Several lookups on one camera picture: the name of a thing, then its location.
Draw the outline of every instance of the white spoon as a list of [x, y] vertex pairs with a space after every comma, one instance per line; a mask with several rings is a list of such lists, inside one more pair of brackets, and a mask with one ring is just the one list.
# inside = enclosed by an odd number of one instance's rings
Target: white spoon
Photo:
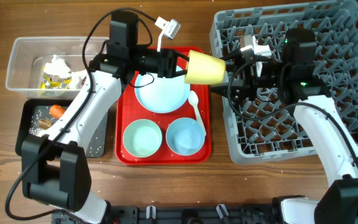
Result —
[[198, 96], [193, 90], [190, 91], [188, 101], [189, 104], [194, 107], [194, 112], [196, 113], [196, 120], [198, 124], [200, 124], [200, 126], [203, 128], [204, 135], [206, 136], [205, 126], [203, 120], [201, 119], [200, 112], [198, 111]]

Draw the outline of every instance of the light blue plate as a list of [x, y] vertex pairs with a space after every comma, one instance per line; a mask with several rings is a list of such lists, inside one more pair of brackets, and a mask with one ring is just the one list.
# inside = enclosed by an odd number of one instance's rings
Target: light blue plate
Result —
[[190, 156], [203, 147], [205, 136], [196, 120], [179, 118], [168, 126], [166, 139], [169, 148], [174, 153]]
[[[151, 73], [154, 82], [135, 89], [135, 95], [139, 103], [147, 110], [154, 113], [169, 113], [179, 109], [190, 94], [190, 84], [185, 83], [185, 76], [176, 78], [157, 78], [156, 73]], [[138, 75], [135, 86], [150, 83], [153, 78], [150, 75]]]
[[122, 140], [129, 154], [138, 158], [149, 157], [160, 148], [162, 133], [153, 121], [138, 119], [128, 125]]

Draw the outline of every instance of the orange object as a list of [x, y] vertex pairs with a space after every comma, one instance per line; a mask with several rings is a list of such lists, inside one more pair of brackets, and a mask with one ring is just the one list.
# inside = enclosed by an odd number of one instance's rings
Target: orange object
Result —
[[60, 119], [65, 112], [66, 110], [59, 105], [53, 105], [49, 109], [50, 115], [57, 119]]

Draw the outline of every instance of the green bowl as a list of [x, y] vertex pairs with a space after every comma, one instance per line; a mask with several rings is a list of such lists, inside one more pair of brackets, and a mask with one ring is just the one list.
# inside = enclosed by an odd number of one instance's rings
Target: green bowl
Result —
[[138, 119], [125, 129], [123, 141], [129, 154], [138, 158], [149, 157], [161, 146], [161, 129], [151, 120]]

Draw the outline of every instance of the wooden table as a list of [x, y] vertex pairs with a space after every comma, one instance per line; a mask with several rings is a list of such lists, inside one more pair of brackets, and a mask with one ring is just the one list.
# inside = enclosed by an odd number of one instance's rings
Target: wooden table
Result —
[[[134, 7], [157, 17], [175, 18], [182, 27], [174, 41], [165, 45], [195, 45], [210, 52], [209, 31], [216, 12], [242, 7], [268, 6], [302, 1], [98, 1], [69, 0], [0, 0], [0, 223], [13, 223], [4, 212], [4, 202], [11, 185], [21, 171], [21, 159], [14, 152], [22, 107], [26, 99], [5, 89], [6, 68], [13, 41], [27, 36], [86, 36], [94, 23], [107, 11], [117, 7]], [[155, 39], [158, 28], [146, 20]], [[105, 20], [95, 36], [108, 36]], [[139, 40], [148, 41], [144, 28]], [[192, 166], [128, 167], [113, 153], [114, 139], [107, 141], [107, 153], [89, 159], [92, 190], [113, 205], [144, 207], [182, 205], [216, 205], [226, 203], [270, 202], [280, 195], [303, 194], [319, 200], [328, 189], [323, 167], [317, 156], [251, 166], [232, 163], [223, 124], [221, 97], [211, 94], [213, 153], [204, 163]], [[114, 134], [114, 122], [108, 136]], [[25, 199], [21, 186], [12, 200], [12, 211], [30, 215], [50, 207]], [[50, 223], [50, 217], [29, 223]]]

